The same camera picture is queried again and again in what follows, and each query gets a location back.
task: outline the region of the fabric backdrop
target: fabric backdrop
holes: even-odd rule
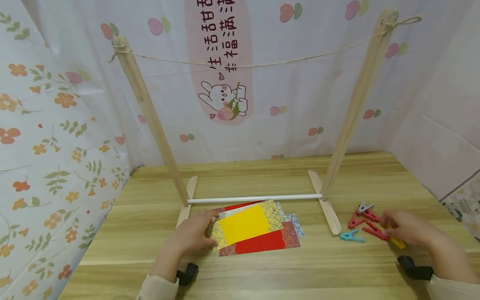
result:
[[[180,164],[327,155],[368,43],[235,67],[355,44],[385,8],[423,20],[393,33],[348,151],[393,152],[480,238],[480,0],[2,1],[2,299],[56,299],[130,171],[163,164],[114,36],[211,64],[137,57]]]

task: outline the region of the rabbit cartoon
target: rabbit cartoon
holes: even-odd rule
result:
[[[198,94],[199,98],[214,110],[220,111],[230,101],[234,100],[232,109],[238,106],[239,116],[245,116],[245,112],[248,109],[247,99],[245,99],[245,86],[239,85],[237,89],[232,90],[228,84],[211,86],[208,82],[202,81],[202,87],[208,92],[208,95]]]

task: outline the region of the yellow clothespin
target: yellow clothespin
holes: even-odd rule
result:
[[[392,225],[390,225],[390,223],[387,224],[387,227],[388,228],[392,228]],[[399,247],[400,249],[405,249],[407,247],[407,245],[405,245],[405,243],[402,241],[402,240],[399,240],[399,239],[396,239],[396,238],[392,238],[390,237],[390,241],[396,245],[397,247]]]

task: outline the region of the wooden table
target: wooden table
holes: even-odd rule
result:
[[[307,170],[323,179],[329,156],[181,166],[186,181],[198,175],[195,198],[314,193]],[[344,230],[358,204],[414,212],[459,241],[480,271],[480,244],[389,153],[347,155],[330,200]],[[423,283],[405,281],[401,254],[427,264],[422,249],[400,251],[365,232],[366,243],[332,237],[317,200],[284,201],[305,232],[300,248],[219,257],[185,257],[199,266],[196,281],[178,299],[428,299]],[[214,208],[196,204],[192,212]],[[175,229],[180,200],[165,167],[133,174],[61,299],[133,299],[158,249]]]

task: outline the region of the blue clothespin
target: blue clothespin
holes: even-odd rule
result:
[[[355,230],[347,231],[347,232],[344,232],[344,233],[340,233],[340,239],[341,240],[358,241],[360,243],[364,243],[365,239],[356,238],[356,237],[353,236],[358,231],[359,231],[359,229],[355,229]]]
[[[375,204],[372,204],[372,205],[365,205],[365,199],[362,200],[361,204],[359,205],[359,208],[357,209],[357,212],[360,214],[364,213],[365,211],[371,209],[372,207],[374,207]]]

